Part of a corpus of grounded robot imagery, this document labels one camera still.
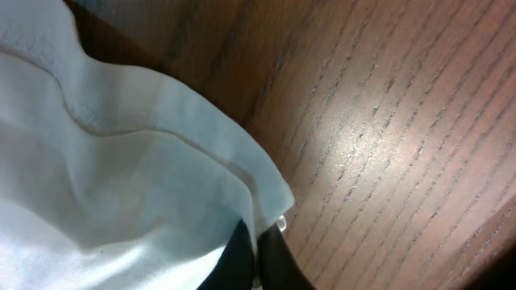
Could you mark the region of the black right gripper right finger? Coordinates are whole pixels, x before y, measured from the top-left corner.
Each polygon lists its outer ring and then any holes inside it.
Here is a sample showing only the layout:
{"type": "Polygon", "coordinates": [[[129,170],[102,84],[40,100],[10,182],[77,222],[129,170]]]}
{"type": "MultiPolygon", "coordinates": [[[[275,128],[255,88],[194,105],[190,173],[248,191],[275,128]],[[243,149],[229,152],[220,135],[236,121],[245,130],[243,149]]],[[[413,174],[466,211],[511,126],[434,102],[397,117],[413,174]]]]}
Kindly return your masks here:
{"type": "Polygon", "coordinates": [[[264,290],[315,290],[302,273],[276,224],[259,237],[258,254],[264,290]]]}

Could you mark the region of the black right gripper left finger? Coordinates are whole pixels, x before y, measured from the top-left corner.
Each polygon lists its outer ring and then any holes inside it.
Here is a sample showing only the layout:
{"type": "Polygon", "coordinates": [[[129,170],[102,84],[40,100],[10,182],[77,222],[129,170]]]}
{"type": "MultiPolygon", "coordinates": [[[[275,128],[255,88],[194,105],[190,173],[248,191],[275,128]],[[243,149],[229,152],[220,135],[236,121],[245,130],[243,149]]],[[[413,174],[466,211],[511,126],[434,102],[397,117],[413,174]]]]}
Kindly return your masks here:
{"type": "Polygon", "coordinates": [[[251,290],[254,254],[248,228],[239,221],[213,271],[198,290],[251,290]]]}

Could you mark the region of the white printed t-shirt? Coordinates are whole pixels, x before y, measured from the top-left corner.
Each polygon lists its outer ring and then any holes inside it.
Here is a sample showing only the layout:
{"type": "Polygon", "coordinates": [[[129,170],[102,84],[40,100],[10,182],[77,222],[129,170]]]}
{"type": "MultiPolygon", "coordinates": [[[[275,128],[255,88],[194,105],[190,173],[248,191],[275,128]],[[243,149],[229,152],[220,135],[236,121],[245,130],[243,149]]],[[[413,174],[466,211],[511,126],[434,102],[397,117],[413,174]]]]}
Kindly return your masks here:
{"type": "Polygon", "coordinates": [[[62,1],[1,4],[1,286],[259,288],[293,204],[264,149],[176,79],[89,57],[62,1]]]}

